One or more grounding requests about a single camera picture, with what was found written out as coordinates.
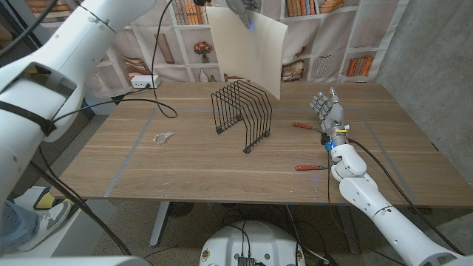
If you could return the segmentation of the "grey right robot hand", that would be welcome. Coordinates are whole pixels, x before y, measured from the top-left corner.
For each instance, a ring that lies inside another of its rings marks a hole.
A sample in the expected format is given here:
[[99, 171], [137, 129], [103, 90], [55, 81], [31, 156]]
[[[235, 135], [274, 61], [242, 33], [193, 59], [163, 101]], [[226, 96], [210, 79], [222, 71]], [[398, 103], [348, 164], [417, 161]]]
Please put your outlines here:
[[319, 92], [313, 97], [310, 108], [321, 121], [321, 132], [327, 134], [335, 146], [347, 144], [347, 129], [344, 121], [344, 110], [334, 87], [330, 95]]

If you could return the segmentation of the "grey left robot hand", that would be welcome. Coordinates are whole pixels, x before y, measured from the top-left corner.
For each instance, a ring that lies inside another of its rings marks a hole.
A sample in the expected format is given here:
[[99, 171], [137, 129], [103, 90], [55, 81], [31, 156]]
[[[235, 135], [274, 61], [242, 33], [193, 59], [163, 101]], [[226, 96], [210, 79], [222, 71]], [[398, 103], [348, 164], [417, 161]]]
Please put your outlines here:
[[247, 11], [251, 10], [259, 13], [262, 5], [261, 0], [225, 0], [225, 2], [228, 8], [239, 16], [247, 29], [252, 27]]

